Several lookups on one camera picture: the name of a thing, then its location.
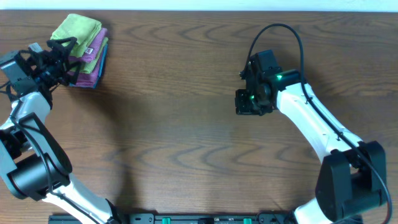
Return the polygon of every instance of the green towel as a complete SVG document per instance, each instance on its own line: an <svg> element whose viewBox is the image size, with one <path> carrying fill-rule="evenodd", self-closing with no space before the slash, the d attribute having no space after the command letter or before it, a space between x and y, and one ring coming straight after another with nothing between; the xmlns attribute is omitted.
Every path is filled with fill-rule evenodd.
<svg viewBox="0 0 398 224"><path fill-rule="evenodd" d="M108 42L108 38L105 37L104 40L102 41L101 47L99 48L99 51L98 51L95 59L92 60L90 63L83 63L82 67L80 68L80 72L90 74L94 70L95 65L97 64L97 61L98 61L99 57L101 56L102 50L104 49L104 46L107 42Z"/></svg>
<svg viewBox="0 0 398 224"><path fill-rule="evenodd" d="M70 56L81 57L87 47L101 30L101 23L78 14L69 14L61 25L52 33L52 40L76 37L77 43L70 52Z"/></svg>

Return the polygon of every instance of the wooden table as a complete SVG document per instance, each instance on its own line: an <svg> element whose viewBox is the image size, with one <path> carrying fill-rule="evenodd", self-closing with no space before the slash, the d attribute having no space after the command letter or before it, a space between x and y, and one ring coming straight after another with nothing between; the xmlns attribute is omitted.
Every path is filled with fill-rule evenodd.
<svg viewBox="0 0 398 224"><path fill-rule="evenodd" d="M106 71L96 90L55 91L46 126L78 178L123 211L257 213L314 197L320 162L293 123L278 111L235 115L249 46L275 22L300 34L306 76L323 104L365 141L384 146L398 197L398 14L1 11L0 54L44 46L72 12L109 29ZM266 32L254 52L266 49L284 69L299 67L287 30ZM6 119L7 97L0 103ZM0 223L45 223L63 213L18 200L4 184L0 200ZM385 214L383 207L364 216L380 223Z"/></svg>

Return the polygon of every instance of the folded towel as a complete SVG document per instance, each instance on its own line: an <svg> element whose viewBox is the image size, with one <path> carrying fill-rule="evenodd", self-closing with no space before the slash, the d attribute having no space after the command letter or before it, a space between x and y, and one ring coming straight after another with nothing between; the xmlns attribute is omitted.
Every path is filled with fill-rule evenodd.
<svg viewBox="0 0 398 224"><path fill-rule="evenodd" d="M81 62L89 63L95 59L98 53L100 53L100 48L102 41L105 38L106 33L108 30L106 28L102 28L98 35L94 38L90 46L88 46L86 52L81 56L81 58L71 57L73 59L77 59Z"/></svg>
<svg viewBox="0 0 398 224"><path fill-rule="evenodd" d="M80 68L80 73L90 74L94 70L95 65L97 64L97 61L98 61L99 57L101 56L102 49L104 48L104 46L107 42L108 42L108 38L105 37L104 40L102 41L101 46L99 47L99 54L97 54L95 59L92 60L90 63L83 62L83 64L81 65L81 68ZM69 61L71 61L71 62L76 62L77 60L78 60L78 58L69 57ZM73 72L76 71L76 67L72 68L71 71L73 71Z"/></svg>
<svg viewBox="0 0 398 224"><path fill-rule="evenodd" d="M81 57L87 47L101 30L101 23L78 14L69 14L61 25L52 33L50 39L59 40L76 37L77 43L70 52L71 56Z"/></svg>
<svg viewBox="0 0 398 224"><path fill-rule="evenodd" d="M90 74L80 72L75 86L85 87L85 88L96 88L98 81L102 76L104 61L106 58L107 51L108 51L108 45L106 44L103 51L99 53L100 56L98 59L98 63L95 65L93 72L91 72Z"/></svg>

